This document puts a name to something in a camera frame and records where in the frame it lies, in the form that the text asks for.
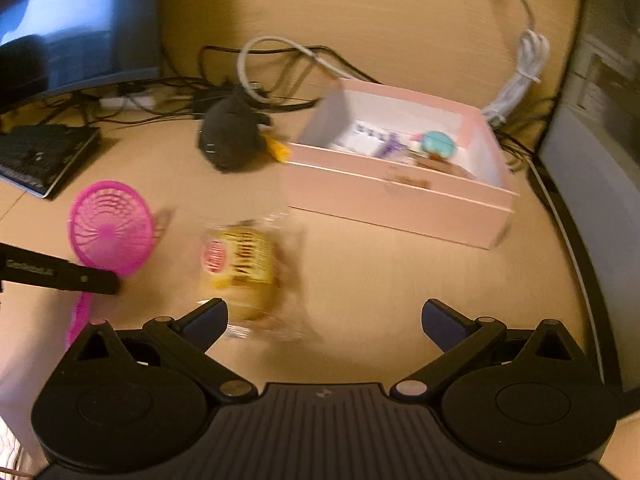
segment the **food label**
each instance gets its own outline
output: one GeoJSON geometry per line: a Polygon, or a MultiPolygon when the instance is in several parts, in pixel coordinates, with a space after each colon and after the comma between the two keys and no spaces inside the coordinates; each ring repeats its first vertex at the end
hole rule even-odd
{"type": "Polygon", "coordinates": [[[202,266],[209,274],[220,272],[226,260],[225,245],[220,240],[210,240],[204,248],[202,266]]]}
{"type": "Polygon", "coordinates": [[[271,244],[248,229],[221,231],[205,243],[202,267],[214,277],[214,286],[272,283],[271,244]]]}

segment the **pink fan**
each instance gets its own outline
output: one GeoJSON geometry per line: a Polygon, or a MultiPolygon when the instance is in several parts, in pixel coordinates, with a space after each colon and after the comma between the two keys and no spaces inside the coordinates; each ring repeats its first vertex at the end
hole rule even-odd
{"type": "MultiPolygon", "coordinates": [[[[146,261],[154,246],[154,226],[145,200],[121,182],[104,180],[78,195],[69,213],[69,240],[82,264],[112,270],[121,278],[146,261]]],[[[66,347],[91,317],[90,292],[80,295],[66,347]]]]}

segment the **monitor screen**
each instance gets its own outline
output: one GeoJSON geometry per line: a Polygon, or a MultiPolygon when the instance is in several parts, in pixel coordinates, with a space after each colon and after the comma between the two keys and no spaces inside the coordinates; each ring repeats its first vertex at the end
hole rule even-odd
{"type": "Polygon", "coordinates": [[[157,0],[0,0],[0,112],[160,63],[157,0]]]}

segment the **plastic bag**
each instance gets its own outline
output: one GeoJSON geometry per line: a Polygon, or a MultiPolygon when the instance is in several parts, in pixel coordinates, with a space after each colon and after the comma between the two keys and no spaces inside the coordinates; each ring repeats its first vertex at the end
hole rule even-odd
{"type": "Polygon", "coordinates": [[[231,225],[210,224],[200,255],[198,303],[222,298],[228,307],[225,335],[261,335],[279,340],[303,336],[294,235],[286,215],[231,225]]]}

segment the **keyboard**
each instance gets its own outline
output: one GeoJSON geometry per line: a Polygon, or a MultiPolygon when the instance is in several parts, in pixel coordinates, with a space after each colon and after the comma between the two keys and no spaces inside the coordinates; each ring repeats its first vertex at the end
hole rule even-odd
{"type": "Polygon", "coordinates": [[[99,147],[100,131],[91,126],[16,126],[0,135],[0,178],[51,199],[99,147]]]}

